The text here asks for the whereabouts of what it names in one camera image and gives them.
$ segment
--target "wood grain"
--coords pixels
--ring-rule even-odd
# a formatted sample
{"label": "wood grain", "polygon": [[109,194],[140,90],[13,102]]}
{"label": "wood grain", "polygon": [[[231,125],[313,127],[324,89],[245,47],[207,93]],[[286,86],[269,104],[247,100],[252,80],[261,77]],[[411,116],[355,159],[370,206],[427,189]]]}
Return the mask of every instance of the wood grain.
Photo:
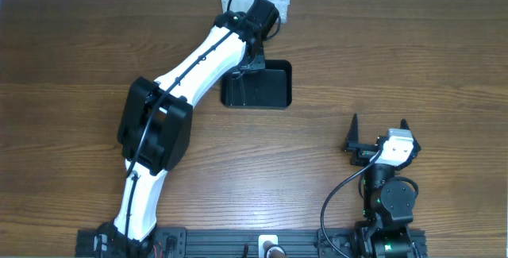
{"label": "wood grain", "polygon": [[[353,113],[372,142],[405,117],[423,151],[415,228],[432,256],[506,256],[508,0],[291,0],[266,43],[293,65],[287,110],[232,110],[215,86],[164,184],[160,225],[317,229],[356,168],[339,146]],[[220,0],[3,0],[0,255],[71,256],[77,229],[116,216],[117,126],[131,82],[204,39]],[[351,227],[347,186],[327,223]]]}

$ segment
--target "wooden surface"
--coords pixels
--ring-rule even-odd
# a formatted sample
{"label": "wooden surface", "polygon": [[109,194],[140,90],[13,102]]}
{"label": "wooden surface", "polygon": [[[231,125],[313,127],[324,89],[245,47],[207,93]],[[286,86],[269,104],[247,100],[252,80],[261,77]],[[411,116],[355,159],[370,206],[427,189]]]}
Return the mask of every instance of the wooden surface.
{"label": "wooden surface", "polygon": [[[358,168],[339,146],[353,113],[374,142],[407,118],[423,151],[403,171],[432,256],[505,256],[508,0],[291,0],[265,45],[293,64],[287,110],[194,112],[159,225],[317,229]],[[71,256],[77,229],[119,211],[125,97],[203,41],[220,0],[2,0],[0,255]],[[356,184],[328,226],[362,219]]]}

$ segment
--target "table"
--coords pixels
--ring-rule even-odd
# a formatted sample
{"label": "table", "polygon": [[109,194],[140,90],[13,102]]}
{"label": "table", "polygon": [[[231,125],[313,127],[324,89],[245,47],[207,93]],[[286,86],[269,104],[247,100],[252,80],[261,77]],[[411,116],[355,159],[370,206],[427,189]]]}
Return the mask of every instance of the table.
{"label": "table", "polygon": [[[423,151],[413,228],[432,256],[505,256],[508,0],[291,0],[265,44],[293,65],[287,110],[225,108],[216,85],[164,184],[159,225],[317,229],[358,168],[354,113],[373,143],[406,118]],[[72,256],[77,229],[117,215],[116,132],[129,85],[204,40],[220,0],[2,0],[0,255]],[[329,227],[362,219],[356,184]]]}

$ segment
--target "wooden table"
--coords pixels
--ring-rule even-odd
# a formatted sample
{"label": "wooden table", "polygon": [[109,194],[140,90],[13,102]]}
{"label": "wooden table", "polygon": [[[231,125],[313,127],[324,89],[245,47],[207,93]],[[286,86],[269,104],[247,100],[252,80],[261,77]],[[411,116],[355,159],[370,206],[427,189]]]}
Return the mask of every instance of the wooden table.
{"label": "wooden table", "polygon": [[[403,175],[432,256],[506,255],[508,0],[291,0],[265,44],[293,65],[287,110],[194,111],[159,225],[317,229],[358,168],[339,146],[353,113],[373,143],[407,118],[423,151]],[[114,218],[125,97],[203,41],[220,0],[2,0],[0,255],[71,256],[77,229]],[[356,184],[330,227],[362,219]]]}

